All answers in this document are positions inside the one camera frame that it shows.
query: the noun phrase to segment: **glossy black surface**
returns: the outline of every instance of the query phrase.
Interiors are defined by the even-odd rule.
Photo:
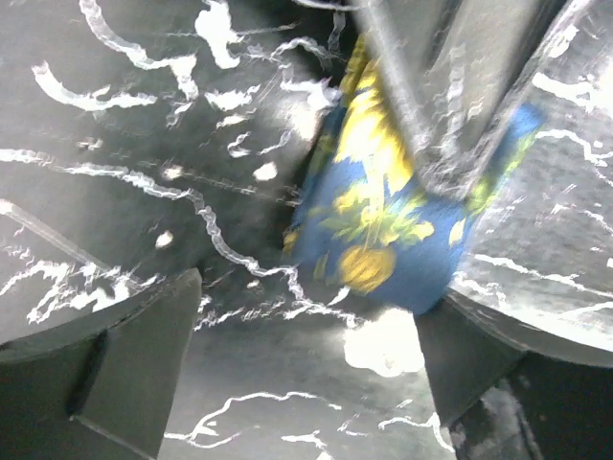
[[[0,342],[198,266],[161,459],[453,458],[411,318],[356,362],[368,333],[348,327],[387,309],[279,267],[323,79],[354,39],[345,14],[289,0],[5,2]]]

